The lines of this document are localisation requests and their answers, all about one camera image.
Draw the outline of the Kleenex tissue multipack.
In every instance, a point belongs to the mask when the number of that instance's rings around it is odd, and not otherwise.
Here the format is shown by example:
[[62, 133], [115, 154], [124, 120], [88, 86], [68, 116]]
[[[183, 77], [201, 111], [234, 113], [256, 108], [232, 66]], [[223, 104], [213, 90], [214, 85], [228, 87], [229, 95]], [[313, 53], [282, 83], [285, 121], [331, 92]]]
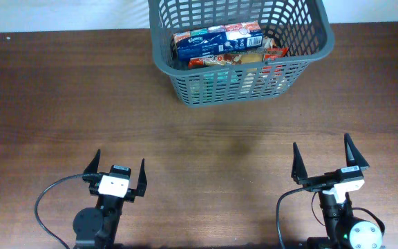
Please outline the Kleenex tissue multipack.
[[263, 43], [263, 32], [257, 21], [211, 26], [173, 35], [179, 60], [219, 55], [250, 48]]

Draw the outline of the beige snack pouch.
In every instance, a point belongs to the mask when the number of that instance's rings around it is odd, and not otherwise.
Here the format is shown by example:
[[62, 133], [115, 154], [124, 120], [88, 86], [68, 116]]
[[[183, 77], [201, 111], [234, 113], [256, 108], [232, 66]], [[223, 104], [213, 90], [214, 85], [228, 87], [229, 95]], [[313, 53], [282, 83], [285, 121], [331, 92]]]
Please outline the beige snack pouch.
[[268, 36], [263, 36], [261, 48], [266, 50], [266, 49], [278, 48], [278, 46], [276, 45], [276, 42], [273, 38]]

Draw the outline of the San Remo spaghetti packet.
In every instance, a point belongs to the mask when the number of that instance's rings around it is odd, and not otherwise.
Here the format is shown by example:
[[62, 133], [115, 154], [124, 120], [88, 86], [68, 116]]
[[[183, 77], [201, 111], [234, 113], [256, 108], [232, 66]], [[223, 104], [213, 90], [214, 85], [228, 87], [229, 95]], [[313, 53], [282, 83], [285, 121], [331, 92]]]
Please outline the San Remo spaghetti packet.
[[248, 64], [254, 62], [273, 61], [284, 57], [288, 48], [266, 48], [261, 51], [225, 53], [220, 55], [207, 55], [189, 60], [188, 68], [202, 68], [208, 66], [229, 66]]

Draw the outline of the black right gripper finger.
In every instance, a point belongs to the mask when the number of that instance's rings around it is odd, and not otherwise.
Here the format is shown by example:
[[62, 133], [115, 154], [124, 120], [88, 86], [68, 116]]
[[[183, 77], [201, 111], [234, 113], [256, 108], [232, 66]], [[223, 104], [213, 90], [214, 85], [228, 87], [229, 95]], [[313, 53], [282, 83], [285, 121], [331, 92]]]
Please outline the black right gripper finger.
[[348, 167], [358, 166], [361, 170], [367, 170], [370, 167], [369, 163], [354, 145], [349, 133], [344, 134], [344, 145], [346, 165]]
[[298, 145], [293, 143], [293, 163], [291, 177], [296, 183], [303, 183], [307, 179], [307, 171], [299, 151]]

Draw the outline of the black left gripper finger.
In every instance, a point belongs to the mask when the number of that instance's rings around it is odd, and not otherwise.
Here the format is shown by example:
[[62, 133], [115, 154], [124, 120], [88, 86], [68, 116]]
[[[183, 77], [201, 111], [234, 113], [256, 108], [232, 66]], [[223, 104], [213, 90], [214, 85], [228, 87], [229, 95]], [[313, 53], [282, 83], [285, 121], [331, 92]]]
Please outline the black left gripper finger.
[[147, 187], [147, 179], [146, 179], [146, 172], [145, 172], [145, 159], [142, 159], [141, 165], [140, 165], [140, 173], [138, 176], [138, 183], [137, 187], [135, 189], [135, 195], [139, 197], [143, 197], [146, 192], [146, 187]]
[[96, 174], [100, 163], [101, 150], [98, 149], [92, 161], [83, 171], [84, 174]]

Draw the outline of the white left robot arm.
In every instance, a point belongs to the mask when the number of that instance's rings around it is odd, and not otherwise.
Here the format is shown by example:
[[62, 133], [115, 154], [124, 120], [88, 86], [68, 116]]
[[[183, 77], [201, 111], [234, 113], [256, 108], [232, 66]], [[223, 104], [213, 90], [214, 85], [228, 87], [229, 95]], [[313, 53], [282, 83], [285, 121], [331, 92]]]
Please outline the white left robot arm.
[[143, 197], [146, 192], [144, 160], [141, 161], [137, 186], [131, 188], [131, 169], [112, 165], [109, 172], [99, 172], [100, 155], [101, 152], [97, 151], [83, 171], [83, 181], [89, 184], [89, 192], [97, 197], [97, 203], [79, 211], [73, 220], [75, 247], [80, 249], [122, 248], [121, 243], [115, 242], [115, 237], [123, 205], [134, 202], [138, 196]]

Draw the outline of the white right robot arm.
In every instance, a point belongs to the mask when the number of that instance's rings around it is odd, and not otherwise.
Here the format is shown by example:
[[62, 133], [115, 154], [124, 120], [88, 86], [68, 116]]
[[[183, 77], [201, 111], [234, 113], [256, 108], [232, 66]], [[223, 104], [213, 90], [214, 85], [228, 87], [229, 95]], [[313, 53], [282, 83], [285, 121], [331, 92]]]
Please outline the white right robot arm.
[[356, 217], [350, 193], [364, 185], [363, 171], [370, 166], [354, 145], [349, 134], [344, 135], [346, 166], [320, 176], [309, 177], [296, 143], [293, 144], [291, 177], [305, 191], [319, 196], [326, 231], [325, 237], [310, 237], [306, 248], [377, 249], [382, 246], [384, 223], [364, 208], [375, 222]]

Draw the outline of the teal tissue pocket pack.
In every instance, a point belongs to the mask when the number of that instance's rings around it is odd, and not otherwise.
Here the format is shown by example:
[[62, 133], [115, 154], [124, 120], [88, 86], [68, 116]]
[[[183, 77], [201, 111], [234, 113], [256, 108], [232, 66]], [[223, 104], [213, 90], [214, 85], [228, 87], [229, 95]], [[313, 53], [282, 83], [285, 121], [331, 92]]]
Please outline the teal tissue pocket pack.
[[207, 73], [204, 74], [205, 84], [226, 84], [227, 82], [235, 83], [240, 80], [240, 73], [217, 72], [217, 73]]

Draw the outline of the grey plastic lattice basket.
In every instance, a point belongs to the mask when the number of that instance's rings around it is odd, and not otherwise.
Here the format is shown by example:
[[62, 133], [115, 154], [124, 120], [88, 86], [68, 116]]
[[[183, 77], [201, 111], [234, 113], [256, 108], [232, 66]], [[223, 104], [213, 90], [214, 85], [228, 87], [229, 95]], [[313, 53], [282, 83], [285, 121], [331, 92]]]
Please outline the grey plastic lattice basket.
[[[322, 0], [149, 0], [155, 65], [189, 107], [271, 99], [286, 92], [305, 68], [333, 50], [334, 33]], [[264, 35], [288, 48], [273, 61], [189, 69], [175, 54], [173, 34], [208, 26], [257, 21]], [[204, 74], [240, 73], [235, 83], [205, 84]]]

